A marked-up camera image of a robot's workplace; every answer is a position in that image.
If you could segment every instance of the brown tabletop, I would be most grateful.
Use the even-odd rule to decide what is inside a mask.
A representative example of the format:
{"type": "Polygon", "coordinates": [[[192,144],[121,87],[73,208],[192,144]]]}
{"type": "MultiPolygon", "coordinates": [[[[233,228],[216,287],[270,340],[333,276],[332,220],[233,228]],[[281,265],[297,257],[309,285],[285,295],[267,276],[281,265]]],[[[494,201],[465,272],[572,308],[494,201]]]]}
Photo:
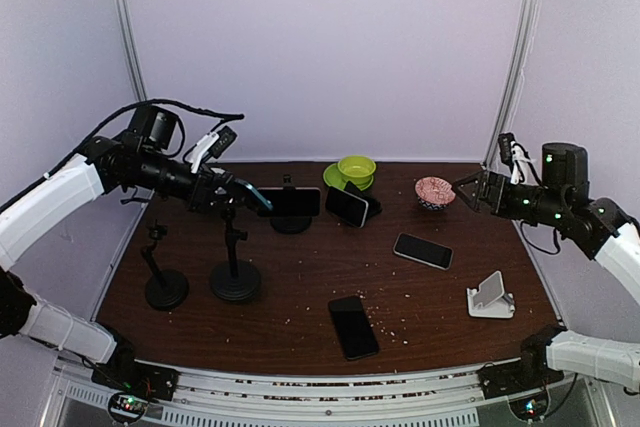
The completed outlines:
{"type": "MultiPolygon", "coordinates": [[[[257,186],[280,186],[289,173],[299,186],[325,192],[326,164],[226,165],[257,186]]],[[[248,230],[238,255],[262,273],[259,296],[228,304],[209,290],[209,274],[226,260],[224,224],[192,214],[177,200],[153,200],[118,267],[98,321],[128,337],[138,357],[184,367],[296,374],[371,374],[421,371],[484,363],[519,355],[525,337],[556,323],[551,304],[511,222],[473,213],[456,200],[443,212],[418,205],[416,179],[449,181],[477,164],[379,164],[371,194],[383,212],[363,229],[323,212],[309,230],[282,235],[267,219],[240,209],[236,228],[248,230]],[[169,227],[156,250],[161,268],[189,279],[187,300],[174,312],[152,310],[143,289],[150,273],[140,256],[154,219],[169,227]],[[454,250],[449,271],[392,253],[400,232],[454,250]],[[516,313],[510,320],[471,318],[466,289],[501,270],[516,313]],[[380,344],[378,355],[348,362],[337,343],[327,303],[362,295],[380,344]]]]}

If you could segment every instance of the white wall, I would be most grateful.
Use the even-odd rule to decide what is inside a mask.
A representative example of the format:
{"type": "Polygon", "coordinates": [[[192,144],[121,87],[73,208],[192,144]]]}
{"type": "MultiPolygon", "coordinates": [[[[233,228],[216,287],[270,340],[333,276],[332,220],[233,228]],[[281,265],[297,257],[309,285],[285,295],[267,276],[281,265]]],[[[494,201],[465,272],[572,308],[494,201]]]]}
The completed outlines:
{"type": "Polygon", "coordinates": [[[149,96],[247,114],[225,160],[480,160],[521,0],[129,5],[149,96]]]}
{"type": "MultiPolygon", "coordinates": [[[[3,203],[133,101],[113,0],[0,0],[0,93],[3,203]]],[[[118,197],[85,206],[13,271],[43,297],[90,315],[139,208],[118,197]]],[[[36,424],[54,359],[29,340],[0,341],[0,425],[36,424]]]]}
{"type": "MultiPolygon", "coordinates": [[[[591,195],[640,216],[640,0],[542,0],[535,42],[513,122],[539,156],[566,141],[589,152],[591,195]]],[[[529,229],[550,247],[551,232],[529,229]]],[[[570,242],[557,257],[535,254],[569,327],[640,342],[640,306],[611,275],[570,242]]],[[[622,425],[638,425],[640,403],[615,393],[622,425]]]]}

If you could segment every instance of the green saucer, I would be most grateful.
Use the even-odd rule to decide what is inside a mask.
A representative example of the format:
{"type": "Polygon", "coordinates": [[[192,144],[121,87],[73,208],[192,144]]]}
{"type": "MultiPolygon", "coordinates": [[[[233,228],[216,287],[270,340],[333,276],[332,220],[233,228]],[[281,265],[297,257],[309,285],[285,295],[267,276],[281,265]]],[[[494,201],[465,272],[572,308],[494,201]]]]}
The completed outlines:
{"type": "MultiPolygon", "coordinates": [[[[324,169],[324,173],[322,174],[322,178],[324,179],[324,183],[329,187],[335,187],[336,189],[343,190],[347,185],[347,181],[342,178],[342,174],[338,170],[338,164],[331,164],[329,167],[324,169]]],[[[374,178],[371,177],[371,180],[367,182],[360,190],[367,190],[373,184],[374,178]]]]}

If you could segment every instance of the round black base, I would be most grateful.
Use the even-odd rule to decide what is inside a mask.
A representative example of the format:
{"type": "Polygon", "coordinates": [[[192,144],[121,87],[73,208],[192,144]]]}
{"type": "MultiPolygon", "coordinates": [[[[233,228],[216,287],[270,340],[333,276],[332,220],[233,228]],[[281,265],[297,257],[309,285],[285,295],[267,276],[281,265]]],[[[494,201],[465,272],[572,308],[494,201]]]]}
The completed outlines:
{"type": "Polygon", "coordinates": [[[238,277],[231,277],[229,262],[216,265],[209,277],[209,287],[218,298],[227,302],[245,302],[260,290],[260,271],[253,264],[238,261],[238,277]]]}
{"type": "Polygon", "coordinates": [[[144,297],[153,309],[173,310],[189,295],[189,281],[177,270],[163,270],[162,275],[167,281],[166,289],[160,286],[155,277],[151,277],[144,288],[144,297]]]}
{"type": "Polygon", "coordinates": [[[273,217],[273,230],[280,234],[300,234],[311,227],[311,217],[273,217]]]}

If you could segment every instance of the bowl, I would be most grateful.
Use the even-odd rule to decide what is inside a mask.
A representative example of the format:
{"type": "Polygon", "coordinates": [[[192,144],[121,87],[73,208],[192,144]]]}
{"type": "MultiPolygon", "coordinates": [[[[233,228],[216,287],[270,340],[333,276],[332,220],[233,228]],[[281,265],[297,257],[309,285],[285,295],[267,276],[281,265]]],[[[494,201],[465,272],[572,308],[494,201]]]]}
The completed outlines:
{"type": "Polygon", "coordinates": [[[350,155],[338,162],[338,171],[345,181],[350,180],[360,188],[371,182],[376,163],[363,155],[350,155]]]}
{"type": "Polygon", "coordinates": [[[456,198],[451,184],[440,177],[425,177],[416,182],[418,202],[427,210],[445,209],[456,198]]]}

